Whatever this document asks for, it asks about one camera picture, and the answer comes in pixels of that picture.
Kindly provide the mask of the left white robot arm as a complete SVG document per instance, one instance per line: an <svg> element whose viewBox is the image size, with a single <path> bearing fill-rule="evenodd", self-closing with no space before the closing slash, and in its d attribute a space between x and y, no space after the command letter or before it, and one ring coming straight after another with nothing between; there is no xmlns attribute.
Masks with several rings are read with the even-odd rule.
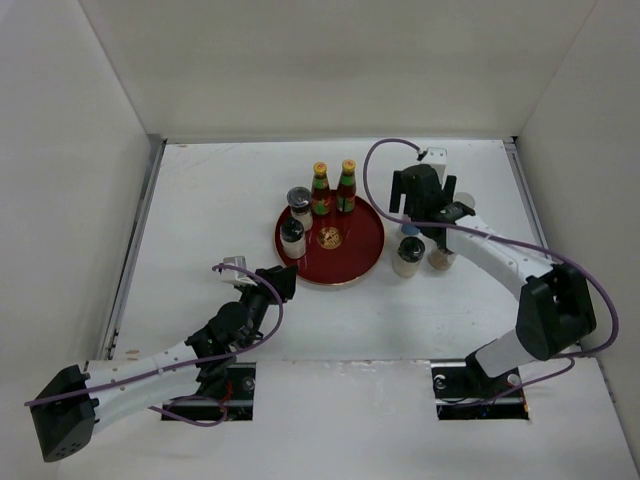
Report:
<svg viewBox="0 0 640 480"><path fill-rule="evenodd" d="M45 462L79 452L94 434L145 409L170 417L173 405L191 399L211 399L226 408L222 390L229 368L267 341L264 317L270 307L282 309L294 297L298 268L250 271L243 257L229 257L214 269L240 297L222 305L187 339L120 366L93 371L68 366L27 402Z"/></svg>

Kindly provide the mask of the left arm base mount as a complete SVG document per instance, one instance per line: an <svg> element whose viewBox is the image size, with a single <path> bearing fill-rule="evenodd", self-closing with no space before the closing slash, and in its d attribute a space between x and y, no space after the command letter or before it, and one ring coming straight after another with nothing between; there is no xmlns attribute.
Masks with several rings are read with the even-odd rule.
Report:
<svg viewBox="0 0 640 480"><path fill-rule="evenodd" d="M256 373L255 363L236 363L212 387L200 388L185 400L164 402L162 409L205 424L221 419L227 422L252 421Z"/></svg>

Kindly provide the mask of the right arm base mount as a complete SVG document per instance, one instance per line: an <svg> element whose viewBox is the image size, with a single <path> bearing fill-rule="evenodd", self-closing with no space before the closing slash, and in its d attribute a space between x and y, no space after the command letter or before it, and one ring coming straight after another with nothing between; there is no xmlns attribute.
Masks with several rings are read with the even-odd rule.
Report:
<svg viewBox="0 0 640 480"><path fill-rule="evenodd" d="M496 378L477 379L464 361L431 363L436 414L441 421L528 420L518 368Z"/></svg>

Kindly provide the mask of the white salt grinder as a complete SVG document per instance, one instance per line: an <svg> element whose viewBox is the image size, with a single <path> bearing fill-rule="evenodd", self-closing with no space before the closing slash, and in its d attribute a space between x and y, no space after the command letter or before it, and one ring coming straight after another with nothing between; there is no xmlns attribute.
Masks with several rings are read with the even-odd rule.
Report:
<svg viewBox="0 0 640 480"><path fill-rule="evenodd" d="M306 235L303 224L293 218L287 218L280 227L280 241L284 254L291 259L300 259L306 253Z"/></svg>
<svg viewBox="0 0 640 480"><path fill-rule="evenodd" d="M293 187L287 192L286 199L291 216L303 225L305 232L309 231L313 226L311 191L301 186Z"/></svg>

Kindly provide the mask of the silver lid white beads jar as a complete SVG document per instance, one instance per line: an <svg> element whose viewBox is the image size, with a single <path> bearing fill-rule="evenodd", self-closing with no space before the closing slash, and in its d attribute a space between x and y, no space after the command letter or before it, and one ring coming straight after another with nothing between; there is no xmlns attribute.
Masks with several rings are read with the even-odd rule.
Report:
<svg viewBox="0 0 640 480"><path fill-rule="evenodd" d="M399 227L399 231L398 231L398 235L400 238L414 237L414 236L419 236L420 234L421 234L420 229L410 224L402 224Z"/></svg>

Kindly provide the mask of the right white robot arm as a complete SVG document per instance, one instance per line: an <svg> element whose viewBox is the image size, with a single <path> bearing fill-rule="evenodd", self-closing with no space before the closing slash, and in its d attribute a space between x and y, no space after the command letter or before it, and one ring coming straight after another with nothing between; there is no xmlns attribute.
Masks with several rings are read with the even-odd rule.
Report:
<svg viewBox="0 0 640 480"><path fill-rule="evenodd" d="M447 259L462 256L517 300L515 326L465 359L464 384L489 394L509 371L546 361L594 331L596 318L585 275L567 262L528 254L497 240L475 210L454 200L456 179L439 179L429 165L395 171L389 210L403 213Z"/></svg>

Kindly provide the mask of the ketchup bottle yellow cap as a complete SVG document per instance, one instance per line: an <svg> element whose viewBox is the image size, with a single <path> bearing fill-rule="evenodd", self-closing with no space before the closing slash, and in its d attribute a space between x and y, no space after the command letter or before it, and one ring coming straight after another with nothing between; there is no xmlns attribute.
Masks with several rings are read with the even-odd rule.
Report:
<svg viewBox="0 0 640 480"><path fill-rule="evenodd" d="M323 162L313 165L311 188L311 210L315 215L324 216L330 212L331 189L327 177L327 166Z"/></svg>
<svg viewBox="0 0 640 480"><path fill-rule="evenodd" d="M342 170L336 190L336 208L347 214L354 210L356 200L356 163L347 159L342 162Z"/></svg>

